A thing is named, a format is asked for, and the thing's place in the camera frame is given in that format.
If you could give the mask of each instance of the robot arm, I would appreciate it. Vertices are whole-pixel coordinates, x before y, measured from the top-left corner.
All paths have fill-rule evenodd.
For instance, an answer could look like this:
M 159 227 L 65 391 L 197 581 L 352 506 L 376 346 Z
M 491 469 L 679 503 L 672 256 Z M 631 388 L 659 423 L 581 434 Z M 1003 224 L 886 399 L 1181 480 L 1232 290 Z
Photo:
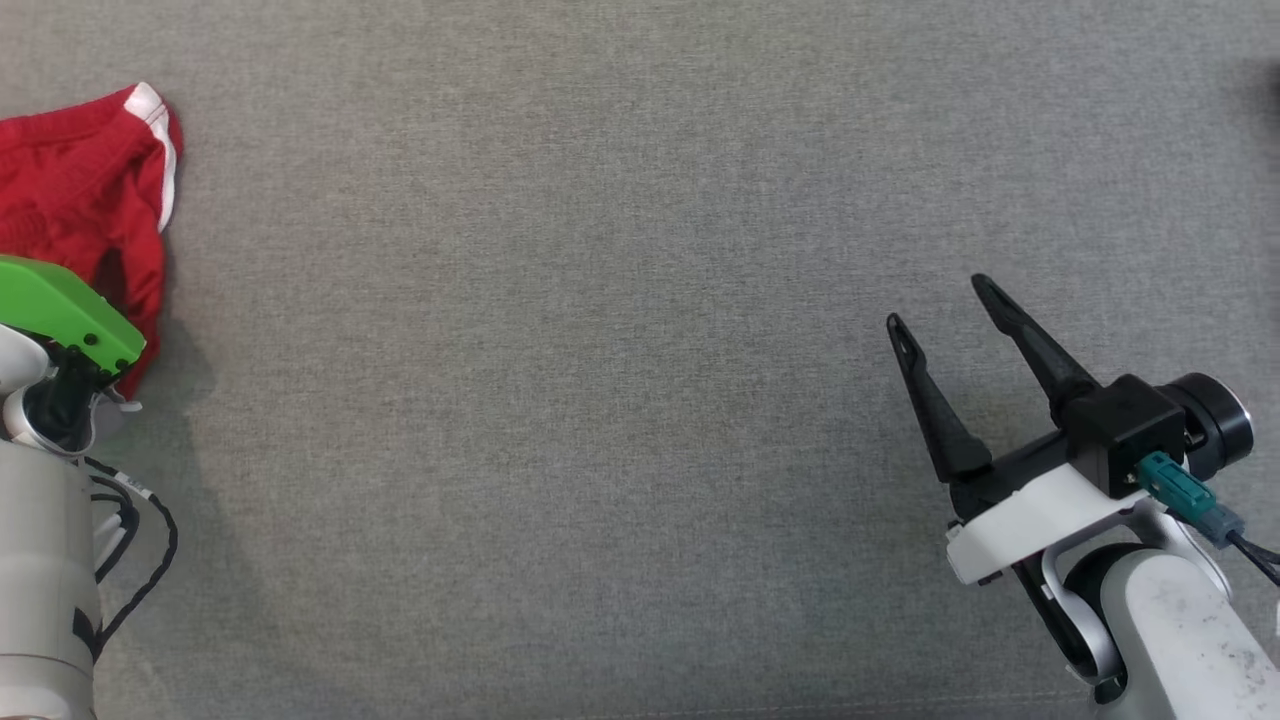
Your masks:
M 173 560 L 177 528 L 164 505 L 87 457 L 95 416 L 122 402 L 113 386 L 142 347 L 69 270 L 0 256 L 0 717 L 91 720 L 93 664 Z M 131 495 L 160 511 L 169 548 L 104 626 L 97 583 L 137 530 Z M 97 560 L 95 500 L 120 507 Z
M 992 459 L 929 378 L 906 324 L 890 315 L 893 351 L 957 516 L 947 532 L 956 575 L 982 585 L 1012 570 L 1071 670 L 1094 687 L 1100 717 L 1272 716 L 1280 674 L 1184 524 L 1219 547 L 1248 544 L 1243 520 L 1202 482 L 1252 450 L 1244 406 L 1202 374 L 1161 387 L 1124 375 L 1103 387 L 991 278 L 973 284 L 1032 366 L 1059 429 Z M 1139 542 L 1103 546 L 1061 575 L 1062 552 L 1115 527 Z M 1265 568 L 1257 553 L 1251 560 Z

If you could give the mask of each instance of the gray carpet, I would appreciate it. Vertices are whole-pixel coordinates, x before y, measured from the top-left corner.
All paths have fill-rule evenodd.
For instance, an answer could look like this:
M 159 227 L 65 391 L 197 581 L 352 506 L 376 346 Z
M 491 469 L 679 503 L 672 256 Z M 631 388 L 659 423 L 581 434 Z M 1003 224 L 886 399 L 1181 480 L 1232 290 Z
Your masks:
M 106 451 L 183 546 L 100 716 L 1080 717 L 948 570 L 883 319 L 997 451 L 1050 424 L 969 273 L 1102 378 L 1216 374 L 1280 544 L 1268 5 L 0 3 L 0 114 L 146 79 L 187 137 Z

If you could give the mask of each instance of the red shorts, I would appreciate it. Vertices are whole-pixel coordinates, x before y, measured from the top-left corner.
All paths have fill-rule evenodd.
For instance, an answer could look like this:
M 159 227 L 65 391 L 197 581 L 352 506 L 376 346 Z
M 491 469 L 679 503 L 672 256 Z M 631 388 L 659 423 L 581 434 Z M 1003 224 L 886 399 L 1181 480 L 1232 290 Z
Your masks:
M 0 120 L 0 254 L 69 268 L 142 332 L 146 351 L 116 386 L 125 397 L 157 348 L 180 152 L 178 118 L 145 82 Z

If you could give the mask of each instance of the white stripe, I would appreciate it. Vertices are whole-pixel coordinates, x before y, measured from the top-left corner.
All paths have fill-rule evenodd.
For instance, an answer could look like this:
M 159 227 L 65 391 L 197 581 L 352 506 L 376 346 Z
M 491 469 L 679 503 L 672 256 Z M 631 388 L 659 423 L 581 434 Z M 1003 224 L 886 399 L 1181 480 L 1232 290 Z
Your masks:
M 124 110 L 147 123 L 151 135 L 164 145 L 164 187 L 160 191 L 160 223 L 156 228 L 163 232 L 173 215 L 173 177 L 178 170 L 178 151 L 169 138 L 169 109 L 165 108 L 164 100 L 160 100 L 159 92 L 150 85 L 140 82 L 124 101 Z

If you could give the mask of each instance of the black wire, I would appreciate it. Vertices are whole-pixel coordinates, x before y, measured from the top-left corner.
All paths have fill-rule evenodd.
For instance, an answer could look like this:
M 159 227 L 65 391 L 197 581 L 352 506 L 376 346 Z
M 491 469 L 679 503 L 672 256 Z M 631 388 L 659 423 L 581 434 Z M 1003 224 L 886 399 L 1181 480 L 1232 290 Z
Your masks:
M 95 492 L 93 495 L 88 496 L 88 498 L 93 502 L 114 502 L 120 507 L 125 507 L 124 505 L 125 498 L 115 495 L 114 492 Z
M 1248 557 L 1249 562 L 1253 562 L 1253 565 L 1257 566 L 1258 570 L 1262 570 L 1262 574 L 1266 575 L 1268 580 L 1275 583 L 1276 587 L 1280 587 L 1280 571 L 1276 571 L 1275 565 L 1270 564 L 1265 557 L 1254 552 L 1254 548 L 1257 550 L 1262 548 L 1258 548 L 1252 542 L 1244 539 L 1243 537 L 1240 537 L 1240 533 L 1236 533 L 1235 530 L 1226 533 L 1226 539 L 1230 541 L 1231 544 L 1234 544 L 1236 550 L 1240 551 L 1242 555 Z
M 118 483 L 118 482 L 115 482 L 115 480 L 113 480 L 110 478 L 99 478 L 97 475 L 90 475 L 88 479 L 93 480 L 95 483 L 97 483 L 97 484 L 100 484 L 100 486 L 102 486 L 105 488 L 114 489 L 115 493 L 120 497 L 120 502 L 125 507 L 133 507 L 133 498 L 129 497 L 129 491 L 124 489 L 124 486 L 122 486 L 120 483 Z
M 99 462 L 92 457 L 86 457 L 84 461 L 88 462 L 91 468 L 93 468 L 100 473 L 105 473 L 109 475 L 116 475 L 119 473 L 119 470 L 116 470 L 115 468 Z M 104 478 L 93 478 L 93 480 L 101 482 L 104 480 Z M 119 483 L 116 483 L 115 480 L 102 482 L 102 484 L 108 487 L 111 486 L 115 486 L 118 488 L 120 487 Z M 147 597 L 147 594 L 152 589 L 155 589 L 155 587 L 160 583 L 160 578 L 164 578 L 164 574 L 169 571 L 169 566 L 173 565 L 173 557 L 174 555 L 178 553 L 178 524 L 174 523 L 173 515 L 169 512 L 169 509 L 165 507 L 163 502 L 160 502 L 160 498 L 156 497 L 155 493 L 151 493 L 151 496 L 147 497 L 147 500 L 151 502 L 151 505 L 155 506 L 156 510 L 160 511 L 160 515 L 164 518 L 165 525 L 169 528 L 169 547 L 165 548 L 164 559 L 160 560 L 160 565 L 151 571 L 151 578 L 148 578 L 147 582 L 143 583 L 142 587 L 133 593 L 133 598 L 131 598 L 129 602 L 124 603 L 124 607 L 122 607 L 115 614 L 115 618 L 111 618 L 111 621 L 106 624 L 106 628 L 99 630 L 97 637 L 95 638 L 93 642 L 93 662 L 97 662 L 97 659 L 101 657 L 102 648 L 106 647 L 106 642 L 111 639 L 111 635 L 114 635 L 116 630 L 120 629 L 120 625 L 124 624 L 124 620 L 128 619 L 129 614 L 133 612 L 133 610 L 142 603 L 142 601 Z
M 138 534 L 138 525 L 142 524 L 138 511 L 133 507 L 122 507 L 119 515 L 120 527 L 124 528 L 124 537 L 120 538 L 120 544 L 115 546 L 111 555 L 106 556 L 106 560 L 102 561 L 102 566 L 93 571 L 93 579 L 99 584 L 102 584 L 108 573 L 114 570 L 115 565 L 124 557 L 124 552 L 129 550 L 129 546 L 133 544 L 133 538 Z
M 1249 541 L 1247 541 L 1244 538 L 1240 538 L 1240 542 L 1243 542 L 1244 544 L 1249 546 L 1249 550 L 1252 550 L 1253 553 L 1257 555 L 1258 557 L 1266 560 L 1267 562 L 1270 562 L 1272 565 L 1280 565 L 1280 552 L 1271 552 L 1270 550 L 1262 547 L 1261 544 L 1257 544 L 1254 542 L 1249 542 Z

